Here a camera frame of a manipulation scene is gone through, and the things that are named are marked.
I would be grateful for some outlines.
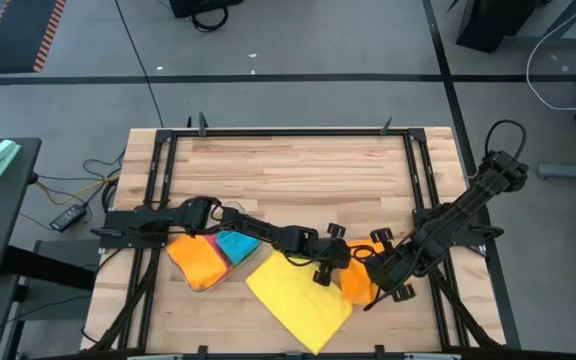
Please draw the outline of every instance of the black stand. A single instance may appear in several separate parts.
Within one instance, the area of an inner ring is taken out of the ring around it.
[[[83,290],[92,291],[95,286],[93,271],[10,245],[6,248],[0,271]]]

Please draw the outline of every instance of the concrete floor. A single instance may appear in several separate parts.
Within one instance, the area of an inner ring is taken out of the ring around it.
[[[496,53],[481,54],[455,45],[463,8],[446,13],[451,2],[432,0],[453,74],[524,72],[530,47],[508,43]],[[522,32],[543,32],[568,2],[539,9]],[[245,75],[253,70],[439,74],[417,0],[247,0],[231,10],[226,27],[214,34],[196,32],[155,0],[119,3],[151,76]],[[576,48],[544,49],[533,69],[536,74],[576,73]],[[114,1],[77,0],[67,3],[44,71],[18,76],[141,74]],[[576,84],[537,87],[553,103],[576,105]],[[544,162],[576,164],[574,113],[549,110],[523,83],[458,83],[456,90],[475,159],[483,154],[490,125],[509,118],[528,129],[522,160],[532,169]],[[170,127],[184,126],[199,111],[213,127],[378,126],[390,116],[393,126],[453,125],[441,82],[154,84],[153,92]],[[144,84],[0,86],[0,137],[40,137],[36,170],[43,175],[83,175],[85,159],[114,159],[130,128],[158,126]],[[513,149],[514,133],[500,131],[493,144]],[[81,187],[50,184],[65,191]],[[88,238],[88,229],[103,222],[99,202],[92,206],[90,224],[61,235],[20,218],[12,243],[31,248],[37,239]],[[506,230],[498,247],[522,347],[576,352],[576,181],[544,181],[531,172],[520,193],[495,199],[489,210],[493,224]],[[22,211],[47,223],[61,209],[31,187]],[[21,350],[31,356],[72,353],[82,324],[28,324]]]

